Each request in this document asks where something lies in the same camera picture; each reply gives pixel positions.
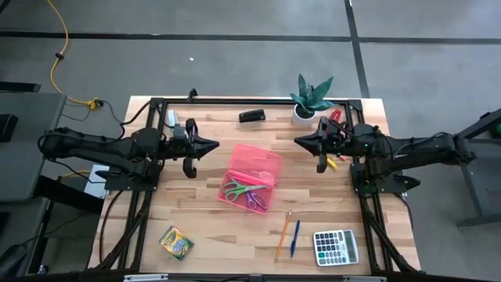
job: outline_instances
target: white pot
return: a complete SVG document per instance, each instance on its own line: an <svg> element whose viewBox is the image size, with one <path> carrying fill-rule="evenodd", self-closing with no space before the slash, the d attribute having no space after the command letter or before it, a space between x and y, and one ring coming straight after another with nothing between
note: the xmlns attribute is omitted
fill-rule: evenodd
<svg viewBox="0 0 501 282"><path fill-rule="evenodd" d="M294 110L292 111L292 123L293 124L300 125L300 126L309 126L309 125L312 125L314 123L313 120L315 119L316 112L310 118L302 118L302 117L299 117L297 115L296 108L297 108L297 104L294 107Z"/></svg>

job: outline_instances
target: calculator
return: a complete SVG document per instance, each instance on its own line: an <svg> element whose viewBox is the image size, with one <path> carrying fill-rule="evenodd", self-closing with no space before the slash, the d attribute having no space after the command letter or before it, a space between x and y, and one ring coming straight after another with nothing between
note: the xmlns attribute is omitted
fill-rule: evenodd
<svg viewBox="0 0 501 282"><path fill-rule="evenodd" d="M316 263L343 266L359 263L359 251L351 230L321 231L313 234Z"/></svg>

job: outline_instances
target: green scissors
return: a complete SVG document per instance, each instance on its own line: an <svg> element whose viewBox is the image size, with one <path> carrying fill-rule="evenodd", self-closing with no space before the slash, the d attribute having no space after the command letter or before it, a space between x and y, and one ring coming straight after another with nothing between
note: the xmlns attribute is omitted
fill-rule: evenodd
<svg viewBox="0 0 501 282"><path fill-rule="evenodd" d="M222 192L226 193L227 201L235 201L238 196L243 193L257 190L257 189L266 189L268 188L266 185L242 185L238 181L236 181L233 177L228 176L232 181L226 183L222 186Z"/></svg>

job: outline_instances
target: pink plastic box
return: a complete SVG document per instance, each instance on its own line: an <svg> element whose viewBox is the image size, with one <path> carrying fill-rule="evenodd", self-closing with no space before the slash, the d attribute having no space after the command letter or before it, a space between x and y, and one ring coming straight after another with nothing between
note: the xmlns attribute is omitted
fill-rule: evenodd
<svg viewBox="0 0 501 282"><path fill-rule="evenodd" d="M233 149L218 198L237 207L264 214L270 209L281 169L280 155L238 144Z"/></svg>

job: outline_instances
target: potted plant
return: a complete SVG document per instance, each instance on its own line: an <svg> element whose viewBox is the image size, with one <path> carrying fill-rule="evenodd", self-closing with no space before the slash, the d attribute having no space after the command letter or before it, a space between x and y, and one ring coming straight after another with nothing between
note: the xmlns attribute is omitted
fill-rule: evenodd
<svg viewBox="0 0 501 282"><path fill-rule="evenodd" d="M297 84L299 86L299 96L290 94L290 97L296 101L294 112L292 113L292 122L295 125L311 125L317 111L327 110L334 104L324 101L323 97L329 92L333 77L322 82L314 88L307 84L305 78L299 74Z"/></svg>

